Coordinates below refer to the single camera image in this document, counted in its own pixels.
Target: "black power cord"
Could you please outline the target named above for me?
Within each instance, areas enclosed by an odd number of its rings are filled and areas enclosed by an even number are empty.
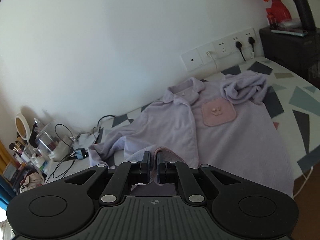
[[[242,48],[242,43],[239,42],[239,41],[237,41],[237,42],[236,42],[236,48],[239,49],[243,60],[246,61],[245,58],[244,58],[244,56],[243,56],[242,49],[241,49],[241,48]]]
[[[248,38],[248,42],[249,42],[249,44],[251,45],[251,47],[252,47],[252,52],[254,52],[254,44],[255,44],[255,40],[254,40],[254,38],[253,37],[249,37]]]
[[[98,123],[97,123],[97,126],[95,126],[95,127],[92,129],[92,134],[93,134],[93,136],[94,136],[96,139],[97,139],[97,137],[94,135],[94,129],[99,128],[98,132],[100,132],[101,127],[99,126],[99,123],[100,123],[100,121],[101,121],[103,118],[106,118],[106,117],[113,117],[113,118],[116,118],[116,116],[115,116],[115,115],[108,114],[108,115],[104,115],[103,117],[101,117],[101,118],[99,119],[99,121],[98,121]]]
[[[57,179],[57,178],[59,178],[59,177],[61,177],[61,176],[62,176],[62,178],[64,178],[64,176],[68,173],[68,171],[71,169],[72,165],[73,165],[73,164],[75,163],[75,161],[76,161],[75,158],[72,159],[72,163],[71,163],[70,167],[69,167],[66,171],[64,171],[63,173],[61,173],[60,175],[58,175],[58,176],[56,176],[56,177],[54,176],[55,172],[57,171],[57,169],[60,167],[60,165],[61,165],[63,162],[66,162],[66,161],[68,161],[68,160],[71,160],[71,158],[73,158],[73,157],[76,156],[75,149],[74,149],[73,147],[71,147],[71,145],[68,145],[68,144],[67,144],[64,140],[62,140],[61,137],[58,135],[58,133],[57,133],[57,126],[59,126],[59,125],[65,127],[65,128],[71,133],[72,136],[73,136],[73,134],[72,134],[71,130],[70,130],[68,127],[66,127],[64,124],[58,123],[58,124],[54,127],[54,131],[55,131],[57,137],[59,138],[59,140],[62,141],[65,145],[67,145],[67,146],[69,147],[69,149],[71,149],[71,152],[68,153],[65,157],[63,157],[63,159],[62,159],[61,161],[59,161],[59,163],[58,163],[58,165],[55,167],[54,171],[53,171],[53,172],[50,174],[50,176],[47,178],[46,183],[49,181],[49,179],[51,178],[51,176],[52,176],[54,179]]]

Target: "blue curtain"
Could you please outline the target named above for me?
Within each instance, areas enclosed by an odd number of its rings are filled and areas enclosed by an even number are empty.
[[[0,176],[0,208],[7,210],[7,206],[14,197],[15,192],[12,190],[10,185]]]

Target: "geometric patterned bedsheet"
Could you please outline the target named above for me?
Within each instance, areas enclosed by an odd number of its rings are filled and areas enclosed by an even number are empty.
[[[269,89],[263,102],[287,148],[293,175],[297,179],[320,162],[320,90],[264,57],[248,60],[202,81],[219,80],[226,74],[237,75],[248,69],[269,75]],[[104,136],[133,122],[147,106],[103,122]],[[118,164],[122,160],[123,155],[115,154],[108,163]]]

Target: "shirt collar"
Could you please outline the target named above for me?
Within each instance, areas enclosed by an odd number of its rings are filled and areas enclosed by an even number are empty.
[[[191,93],[188,93],[184,99],[192,104],[199,98],[199,92],[205,88],[204,83],[194,77],[188,78],[185,82],[182,82],[179,85],[168,87],[164,93],[162,101],[164,103],[170,103],[175,98],[181,98],[181,96],[177,94],[191,87]]]

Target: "white wall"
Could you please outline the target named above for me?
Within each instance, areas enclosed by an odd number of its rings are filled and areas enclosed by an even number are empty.
[[[314,0],[318,25],[319,5]],[[262,0],[2,0],[1,103],[12,120],[22,108],[28,120],[51,116],[91,129],[102,115],[126,113],[188,76],[213,73],[213,65],[186,72],[180,55],[258,31],[266,7]],[[234,54],[218,64],[239,62]],[[0,116],[1,139],[7,118]]]

